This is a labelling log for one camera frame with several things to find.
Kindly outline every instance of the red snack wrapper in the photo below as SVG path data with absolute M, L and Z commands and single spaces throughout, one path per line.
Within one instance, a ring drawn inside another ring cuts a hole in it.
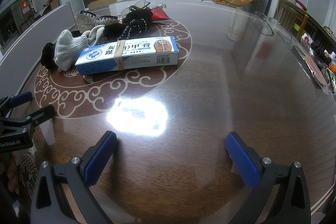
M 152 13 L 153 13 L 152 21 L 170 19 L 169 16 L 167 16 L 167 14 L 164 12 L 162 8 L 157 8 L 155 10 L 152 10 Z

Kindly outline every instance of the blue gripper pad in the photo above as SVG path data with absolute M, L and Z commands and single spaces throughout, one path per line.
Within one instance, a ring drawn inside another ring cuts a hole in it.
M 257 152 L 248 147 L 236 132 L 231 132 L 226 136 L 225 147 L 245 184 L 255 188 L 263 170 L 260 163 L 261 158 Z
M 117 135 L 112 131 L 106 131 L 96 145 L 88 148 L 80 165 L 80 173 L 86 186 L 97 183 L 116 147 Z
M 16 95 L 9 100 L 10 107 L 17 107 L 24 103 L 30 102 L 33 99 L 33 95 L 30 91 Z

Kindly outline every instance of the metal bolt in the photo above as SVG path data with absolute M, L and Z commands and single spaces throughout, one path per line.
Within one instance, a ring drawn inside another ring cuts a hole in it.
M 41 163 L 41 167 L 46 168 L 49 165 L 48 161 L 44 161 Z
M 76 163 L 79 163 L 79 157 L 73 157 L 72 159 L 71 159 L 71 162 L 73 163 L 73 164 L 76 164 Z
M 262 161 L 264 162 L 264 164 L 270 164 L 272 162 L 271 159 L 267 157 L 263 158 Z
M 301 167 L 301 163 L 299 163 L 298 161 L 295 161 L 294 165 L 295 165 L 296 168 L 300 168 Z

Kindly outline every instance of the blue and white box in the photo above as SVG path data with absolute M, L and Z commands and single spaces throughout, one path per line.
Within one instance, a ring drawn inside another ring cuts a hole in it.
M 114 53 L 117 42 L 85 48 L 75 66 L 80 75 L 117 70 Z M 125 69 L 177 65 L 179 50 L 174 37 L 148 37 L 125 41 L 122 52 Z

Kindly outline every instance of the table top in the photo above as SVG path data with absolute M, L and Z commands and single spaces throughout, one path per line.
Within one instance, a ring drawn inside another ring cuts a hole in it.
M 312 219 L 320 220 L 335 181 L 336 103 L 302 69 L 294 38 L 276 25 L 271 36 L 262 20 L 234 8 L 165 3 L 172 19 L 154 23 L 149 36 L 175 37 L 177 66 L 103 73 L 89 82 L 74 68 L 38 65 L 32 72 L 22 92 L 31 90 L 35 100 L 12 116 L 52 104 L 56 117 L 53 130 L 36 128 L 34 150 L 21 160 L 21 199 L 36 177 L 24 170 L 43 160 L 68 162 L 112 130 L 117 150 L 90 189 L 114 223 L 228 223 L 251 192 L 224 146 L 236 131 L 261 157 L 302 164 Z M 117 15 L 130 4 L 96 14 Z

